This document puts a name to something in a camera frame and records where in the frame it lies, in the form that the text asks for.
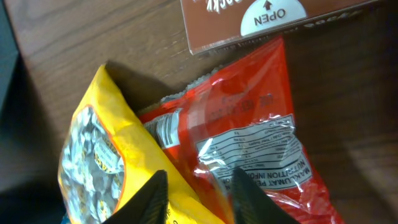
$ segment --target white semicircle label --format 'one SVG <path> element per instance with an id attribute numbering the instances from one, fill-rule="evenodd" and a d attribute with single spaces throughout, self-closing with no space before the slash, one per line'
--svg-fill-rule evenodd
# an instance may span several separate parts
<path id="1" fill-rule="evenodd" d="M 257 0 L 243 16 L 241 35 L 244 37 L 306 17 L 307 13 L 298 0 Z"/>

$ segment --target red plastic wrapper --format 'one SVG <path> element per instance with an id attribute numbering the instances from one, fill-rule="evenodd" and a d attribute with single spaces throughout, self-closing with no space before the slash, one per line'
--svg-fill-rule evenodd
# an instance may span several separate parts
<path id="1" fill-rule="evenodd" d="M 297 221 L 343 223 L 294 135 L 281 37 L 164 98 L 140 119 L 204 206 L 226 223 L 233 223 L 235 167 Z"/>

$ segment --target wood grain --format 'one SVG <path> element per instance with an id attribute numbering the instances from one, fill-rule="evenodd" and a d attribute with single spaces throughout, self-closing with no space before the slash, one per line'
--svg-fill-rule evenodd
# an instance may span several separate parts
<path id="1" fill-rule="evenodd" d="M 6 0 L 56 157 L 96 69 L 135 110 L 250 49 L 190 55 L 178 0 Z M 286 39 L 297 136 L 347 223 L 398 222 L 392 7 Z"/>

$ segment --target crinkled plastic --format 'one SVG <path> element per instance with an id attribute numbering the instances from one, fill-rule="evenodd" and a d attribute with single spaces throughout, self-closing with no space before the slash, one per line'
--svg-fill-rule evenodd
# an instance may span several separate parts
<path id="1" fill-rule="evenodd" d="M 299 222 L 343 223 L 294 135 L 281 37 L 164 98 L 140 119 L 202 203 L 226 223 L 233 223 L 235 167 Z"/>
<path id="2" fill-rule="evenodd" d="M 200 203 L 101 66 L 73 114 L 60 157 L 58 182 L 71 222 L 104 222 L 157 170 L 169 182 L 167 223 L 223 223 Z"/>

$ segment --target yellow packet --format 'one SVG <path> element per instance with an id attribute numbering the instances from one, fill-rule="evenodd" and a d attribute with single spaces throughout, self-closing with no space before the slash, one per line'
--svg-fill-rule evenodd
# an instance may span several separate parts
<path id="1" fill-rule="evenodd" d="M 169 182 L 167 223 L 223 223 L 200 203 L 102 65 L 73 114 L 60 157 L 58 182 L 71 222 L 104 222 L 157 170 Z"/>

